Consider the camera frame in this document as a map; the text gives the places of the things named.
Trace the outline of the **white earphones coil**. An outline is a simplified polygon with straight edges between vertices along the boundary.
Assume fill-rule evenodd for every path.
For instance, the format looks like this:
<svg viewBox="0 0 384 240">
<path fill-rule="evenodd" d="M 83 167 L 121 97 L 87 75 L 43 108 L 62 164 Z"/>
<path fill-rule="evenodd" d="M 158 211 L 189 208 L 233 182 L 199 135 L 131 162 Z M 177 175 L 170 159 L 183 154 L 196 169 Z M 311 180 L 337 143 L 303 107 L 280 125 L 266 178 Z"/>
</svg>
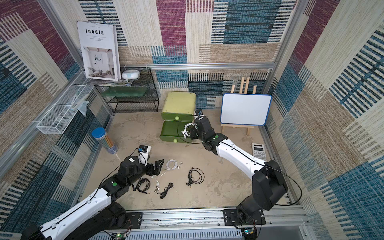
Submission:
<svg viewBox="0 0 384 240">
<path fill-rule="evenodd" d="M 167 164 L 166 164 L 166 169 L 164 171 L 164 173 L 162 174 L 162 176 L 167 172 L 167 171 L 173 171 L 173 170 L 176 170 L 176 169 L 180 169 L 181 165 L 183 164 L 183 162 L 178 162 L 176 160 L 168 160 L 167 161 Z"/>
</svg>

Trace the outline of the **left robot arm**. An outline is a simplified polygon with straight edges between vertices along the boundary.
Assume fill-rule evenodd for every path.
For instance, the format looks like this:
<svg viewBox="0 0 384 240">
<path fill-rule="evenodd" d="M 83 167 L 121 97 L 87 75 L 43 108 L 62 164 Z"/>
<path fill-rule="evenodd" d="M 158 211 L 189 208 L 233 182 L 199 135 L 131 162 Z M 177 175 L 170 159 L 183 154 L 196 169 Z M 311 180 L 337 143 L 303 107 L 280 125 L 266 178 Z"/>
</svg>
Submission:
<svg viewBox="0 0 384 240">
<path fill-rule="evenodd" d="M 41 226 L 27 227 L 23 240 L 87 240 L 111 227 L 121 228 L 127 222 L 126 210 L 116 201 L 142 176 L 160 174 L 164 160 L 150 164 L 140 157 L 124 159 L 118 172 L 102 181 L 83 201 Z"/>
</svg>

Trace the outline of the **green drawer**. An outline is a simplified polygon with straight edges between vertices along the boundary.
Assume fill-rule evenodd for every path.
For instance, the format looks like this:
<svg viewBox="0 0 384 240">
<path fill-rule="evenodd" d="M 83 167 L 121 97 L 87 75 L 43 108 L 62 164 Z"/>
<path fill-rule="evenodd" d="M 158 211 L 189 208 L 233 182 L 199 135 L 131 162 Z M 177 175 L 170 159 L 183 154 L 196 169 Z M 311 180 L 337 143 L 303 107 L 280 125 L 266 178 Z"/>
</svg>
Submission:
<svg viewBox="0 0 384 240">
<path fill-rule="evenodd" d="M 192 122 L 194 120 L 193 114 L 162 112 L 161 116 L 165 121 Z"/>
<path fill-rule="evenodd" d="M 187 124 L 188 122 L 164 121 L 160 134 L 160 139 L 164 142 L 191 143 L 191 138 L 184 138 L 184 135 L 182 133 L 182 131 L 185 130 L 185 125 Z"/>
</svg>

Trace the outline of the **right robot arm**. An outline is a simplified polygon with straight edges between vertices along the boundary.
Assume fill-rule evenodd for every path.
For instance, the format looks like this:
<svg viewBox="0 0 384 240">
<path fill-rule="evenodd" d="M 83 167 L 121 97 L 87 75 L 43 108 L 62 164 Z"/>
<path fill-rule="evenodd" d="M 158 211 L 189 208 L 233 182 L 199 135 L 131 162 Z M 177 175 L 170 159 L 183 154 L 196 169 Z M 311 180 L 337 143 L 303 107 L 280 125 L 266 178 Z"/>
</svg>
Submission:
<svg viewBox="0 0 384 240">
<path fill-rule="evenodd" d="M 216 133 L 206 116 L 194 119 L 191 139 L 199 139 L 205 149 L 234 164 L 252 180 L 252 194 L 237 206 L 241 223 L 250 223 L 256 214 L 269 211 L 286 193 L 288 186 L 279 164 L 263 161 L 235 145 L 227 136 Z"/>
</svg>

